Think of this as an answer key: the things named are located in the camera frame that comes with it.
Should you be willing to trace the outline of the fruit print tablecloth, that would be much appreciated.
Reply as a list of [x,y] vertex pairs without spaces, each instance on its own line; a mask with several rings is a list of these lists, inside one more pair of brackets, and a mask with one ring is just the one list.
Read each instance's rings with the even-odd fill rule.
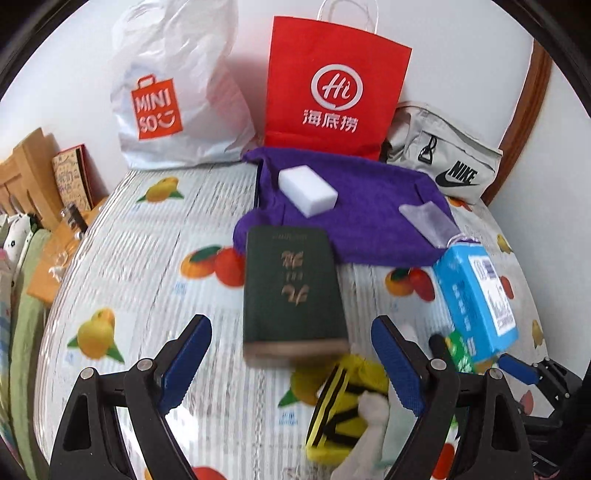
[[[290,370],[253,369],[242,355],[242,287],[231,256],[235,224],[256,197],[256,166],[175,172],[179,197],[143,200],[158,172],[131,172],[90,226],[53,302],[38,355],[34,430],[50,456],[79,373],[125,371],[154,357],[191,318],[211,319],[212,341],[183,403],[167,418],[195,467],[228,479],[327,479],[305,457],[312,408],[290,394]],[[119,358],[95,362],[72,346],[102,309],[115,317]]]

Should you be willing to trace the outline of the orange wooden stool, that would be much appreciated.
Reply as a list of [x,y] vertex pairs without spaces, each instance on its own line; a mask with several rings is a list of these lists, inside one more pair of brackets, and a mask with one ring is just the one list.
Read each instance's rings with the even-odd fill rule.
[[80,242],[79,230],[63,219],[45,243],[26,293],[50,307]]

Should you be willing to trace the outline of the patterned kraft notebook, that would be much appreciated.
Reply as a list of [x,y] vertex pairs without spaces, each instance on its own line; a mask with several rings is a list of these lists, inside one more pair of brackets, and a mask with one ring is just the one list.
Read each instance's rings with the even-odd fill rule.
[[51,165],[62,204],[74,204],[79,211],[91,211],[95,200],[87,173],[85,146],[79,144],[58,152],[51,159]]

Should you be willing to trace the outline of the dark green book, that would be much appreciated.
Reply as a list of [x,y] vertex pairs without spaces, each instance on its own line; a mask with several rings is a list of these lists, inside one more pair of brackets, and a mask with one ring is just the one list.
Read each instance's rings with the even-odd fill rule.
[[250,366],[349,353],[334,253],[318,228],[256,226],[245,249],[243,357]]

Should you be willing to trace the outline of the white knit glove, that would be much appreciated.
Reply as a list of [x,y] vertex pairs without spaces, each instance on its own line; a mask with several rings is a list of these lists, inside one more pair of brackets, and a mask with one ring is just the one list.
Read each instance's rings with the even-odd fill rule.
[[375,393],[360,396],[359,414],[368,426],[348,457],[332,472],[332,479],[384,479],[402,453],[416,417],[402,405],[390,380],[387,385],[388,397]]

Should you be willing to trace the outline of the yellow black striped sock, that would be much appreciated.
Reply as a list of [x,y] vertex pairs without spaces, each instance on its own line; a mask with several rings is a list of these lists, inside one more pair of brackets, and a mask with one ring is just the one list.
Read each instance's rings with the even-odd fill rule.
[[388,399],[389,380],[384,367],[359,355],[346,355],[332,369],[308,427],[308,461],[338,466],[348,457],[367,429],[359,413],[363,393]]

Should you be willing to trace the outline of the green card packet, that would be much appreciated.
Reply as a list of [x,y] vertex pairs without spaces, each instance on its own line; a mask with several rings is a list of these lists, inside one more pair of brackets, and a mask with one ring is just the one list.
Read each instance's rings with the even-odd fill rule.
[[476,369],[472,357],[462,335],[457,330],[454,330],[445,340],[457,371],[460,373],[475,373]]

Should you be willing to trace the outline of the brown wooden door frame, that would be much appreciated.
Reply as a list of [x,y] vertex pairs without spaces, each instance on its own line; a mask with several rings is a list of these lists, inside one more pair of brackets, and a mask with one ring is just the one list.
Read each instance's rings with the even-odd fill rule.
[[502,138],[503,157],[494,182],[482,195],[490,205],[517,164],[537,123],[552,71],[552,59],[545,48],[534,40],[527,75],[512,120]]

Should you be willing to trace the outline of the grey Nike waist bag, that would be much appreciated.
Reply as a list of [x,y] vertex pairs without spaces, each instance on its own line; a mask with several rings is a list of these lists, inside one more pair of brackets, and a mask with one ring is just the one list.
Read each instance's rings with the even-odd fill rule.
[[394,112],[385,147],[387,162],[427,174],[444,195],[468,204],[492,185],[502,156],[461,122],[411,101]]

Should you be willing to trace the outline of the green cloth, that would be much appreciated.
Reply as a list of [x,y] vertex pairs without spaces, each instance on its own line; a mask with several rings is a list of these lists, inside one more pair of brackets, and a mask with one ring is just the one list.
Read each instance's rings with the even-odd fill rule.
[[18,454],[31,479],[48,477],[48,463],[34,432],[34,391],[37,360],[47,308],[27,293],[50,232],[37,231],[29,243],[13,289],[9,367],[10,420]]

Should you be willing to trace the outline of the white sponge block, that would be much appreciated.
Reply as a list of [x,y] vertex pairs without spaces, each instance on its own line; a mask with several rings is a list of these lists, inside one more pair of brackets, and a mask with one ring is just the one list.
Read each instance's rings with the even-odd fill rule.
[[307,165],[280,170],[280,192],[306,218],[335,208],[339,194]]

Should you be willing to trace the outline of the white Miniso plastic bag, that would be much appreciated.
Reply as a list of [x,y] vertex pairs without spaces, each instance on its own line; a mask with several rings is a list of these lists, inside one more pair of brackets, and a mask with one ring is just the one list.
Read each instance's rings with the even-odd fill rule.
[[140,1],[113,27],[111,107],[133,170],[235,162],[256,130],[226,60],[233,1]]

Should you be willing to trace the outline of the white plush toy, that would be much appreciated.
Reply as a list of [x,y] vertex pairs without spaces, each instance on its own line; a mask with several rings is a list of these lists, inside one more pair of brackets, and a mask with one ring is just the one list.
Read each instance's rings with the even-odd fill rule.
[[18,276],[34,234],[41,223],[34,214],[1,216],[1,248],[14,278]]

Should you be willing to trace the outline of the red Haidilao paper bag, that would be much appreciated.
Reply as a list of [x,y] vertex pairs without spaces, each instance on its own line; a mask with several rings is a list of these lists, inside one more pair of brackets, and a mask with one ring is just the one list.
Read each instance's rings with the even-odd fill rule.
[[363,29],[332,22],[337,5],[274,17],[263,144],[377,160],[412,50],[379,35],[377,2],[355,2]]

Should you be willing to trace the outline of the blue cardboard box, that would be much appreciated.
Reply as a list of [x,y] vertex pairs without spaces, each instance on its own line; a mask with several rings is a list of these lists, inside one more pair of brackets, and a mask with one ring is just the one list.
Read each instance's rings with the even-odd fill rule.
[[500,276],[479,243],[457,243],[433,266],[455,329],[473,361],[506,351],[518,328]]

